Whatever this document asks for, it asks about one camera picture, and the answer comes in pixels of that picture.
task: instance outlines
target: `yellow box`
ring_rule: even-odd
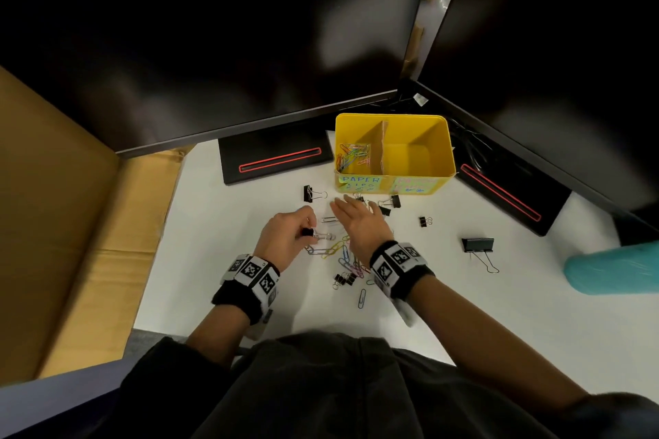
[[[342,144],[369,144],[370,163],[339,172]],[[342,193],[433,194],[455,175],[446,119],[343,113],[336,117],[335,184]]]

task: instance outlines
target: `dark shirt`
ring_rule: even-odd
[[[231,370],[167,338],[124,379],[93,435],[207,438],[659,438],[659,407],[586,398],[533,417],[457,368],[380,338],[310,332],[253,347]]]

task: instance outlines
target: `table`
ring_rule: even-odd
[[[334,145],[334,133],[329,132]],[[186,157],[155,256],[135,328],[189,335],[210,310],[219,279],[243,252],[251,252],[276,212],[304,204],[302,187],[329,193],[312,206],[330,216],[332,165],[325,164],[226,186],[218,144],[198,144]],[[384,199],[384,195],[371,195]],[[420,227],[419,216],[432,217]],[[457,179],[432,196],[401,196],[387,218],[395,236],[414,244],[437,277],[485,310],[590,392],[637,392],[659,401],[657,295],[588,296],[562,273],[564,260],[619,245],[611,217],[572,194],[546,237],[538,237]],[[319,225],[342,236],[338,225]],[[462,237],[493,237],[490,254],[499,274],[462,251]],[[279,281],[279,296],[263,337],[311,329],[384,337],[450,363],[420,321],[408,328],[375,285],[358,279],[332,289],[342,269],[335,258],[300,254]],[[357,306],[366,289],[364,309]],[[253,342],[243,339],[243,346]]]

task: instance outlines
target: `box label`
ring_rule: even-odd
[[[380,188],[381,176],[339,176],[342,191],[375,193]]]
[[[439,182],[437,177],[396,177],[391,193],[424,194],[430,193]]]

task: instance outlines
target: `teal bottle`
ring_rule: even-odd
[[[659,293],[659,241],[575,255],[563,272],[582,294]]]

